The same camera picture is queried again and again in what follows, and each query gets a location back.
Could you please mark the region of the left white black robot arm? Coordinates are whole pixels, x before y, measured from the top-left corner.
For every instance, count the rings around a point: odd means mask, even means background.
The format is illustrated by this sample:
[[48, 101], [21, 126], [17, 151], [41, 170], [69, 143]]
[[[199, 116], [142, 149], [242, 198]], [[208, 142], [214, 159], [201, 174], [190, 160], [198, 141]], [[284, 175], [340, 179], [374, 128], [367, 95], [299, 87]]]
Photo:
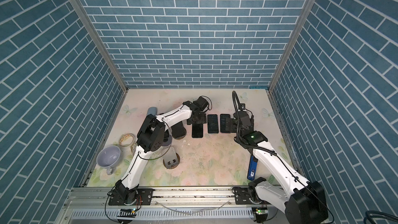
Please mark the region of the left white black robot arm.
[[142, 173], [152, 155], [161, 148], [165, 134], [172, 136], [172, 127], [182, 121], [188, 124], [203, 124], [206, 112], [212, 109], [211, 99], [199, 96], [195, 101], [185, 101], [176, 109], [160, 114], [148, 114], [137, 133], [137, 147], [133, 159], [120, 180], [108, 192], [107, 204], [110, 206], [141, 205], [142, 197], [138, 187]]

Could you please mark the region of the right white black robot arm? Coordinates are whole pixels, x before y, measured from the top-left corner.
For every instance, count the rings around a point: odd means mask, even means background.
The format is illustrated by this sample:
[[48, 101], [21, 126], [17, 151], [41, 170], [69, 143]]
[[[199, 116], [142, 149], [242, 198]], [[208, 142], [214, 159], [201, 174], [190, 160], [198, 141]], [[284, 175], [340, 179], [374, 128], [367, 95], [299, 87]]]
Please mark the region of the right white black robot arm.
[[258, 201], [266, 201], [283, 212], [291, 224], [329, 224], [335, 221], [327, 206], [325, 190], [317, 181], [309, 181], [279, 156], [266, 136], [255, 130], [254, 115], [239, 101], [235, 91], [232, 101], [236, 125], [234, 141], [265, 165], [281, 185], [277, 188], [259, 178], [250, 188]]

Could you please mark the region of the teal case phone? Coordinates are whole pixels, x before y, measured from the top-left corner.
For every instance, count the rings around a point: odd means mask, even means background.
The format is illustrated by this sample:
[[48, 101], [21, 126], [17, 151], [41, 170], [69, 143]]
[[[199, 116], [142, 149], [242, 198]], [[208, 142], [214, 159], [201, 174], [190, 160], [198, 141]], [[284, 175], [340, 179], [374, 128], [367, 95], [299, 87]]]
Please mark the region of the teal case phone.
[[217, 114], [209, 114], [207, 116], [207, 132], [208, 134], [219, 133], [219, 121]]

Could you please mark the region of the black phone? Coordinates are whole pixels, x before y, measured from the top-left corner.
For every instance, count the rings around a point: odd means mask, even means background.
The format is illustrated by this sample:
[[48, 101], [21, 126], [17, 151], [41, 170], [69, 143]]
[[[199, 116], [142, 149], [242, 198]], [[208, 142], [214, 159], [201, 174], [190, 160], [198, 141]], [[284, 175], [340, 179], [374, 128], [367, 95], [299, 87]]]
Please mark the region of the black phone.
[[192, 125], [192, 138], [202, 139], [203, 138], [203, 124], [194, 123]]

